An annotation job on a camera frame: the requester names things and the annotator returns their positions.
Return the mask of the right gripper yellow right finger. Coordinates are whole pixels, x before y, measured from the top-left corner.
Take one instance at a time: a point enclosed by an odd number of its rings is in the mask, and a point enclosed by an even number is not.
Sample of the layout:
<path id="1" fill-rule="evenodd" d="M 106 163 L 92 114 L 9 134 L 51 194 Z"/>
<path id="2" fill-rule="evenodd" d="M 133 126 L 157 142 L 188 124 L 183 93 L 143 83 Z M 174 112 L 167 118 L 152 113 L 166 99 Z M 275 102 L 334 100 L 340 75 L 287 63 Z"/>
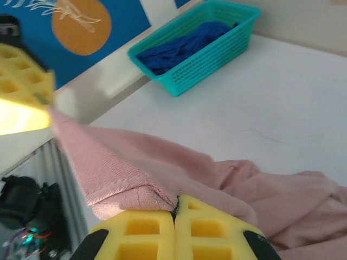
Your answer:
<path id="1" fill-rule="evenodd" d="M 174 211 L 175 259 L 280 259 L 263 232 L 189 195 Z"/>

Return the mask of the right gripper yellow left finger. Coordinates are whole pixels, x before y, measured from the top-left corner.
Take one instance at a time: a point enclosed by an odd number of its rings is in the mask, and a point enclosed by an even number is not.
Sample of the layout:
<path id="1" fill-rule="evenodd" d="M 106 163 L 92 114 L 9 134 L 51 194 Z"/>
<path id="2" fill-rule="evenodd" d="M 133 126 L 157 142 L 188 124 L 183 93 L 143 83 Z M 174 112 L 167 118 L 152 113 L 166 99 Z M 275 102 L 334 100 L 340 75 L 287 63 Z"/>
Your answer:
<path id="1" fill-rule="evenodd" d="M 71 259 L 175 258 L 174 219 L 169 211 L 124 211 L 99 222 Z"/>

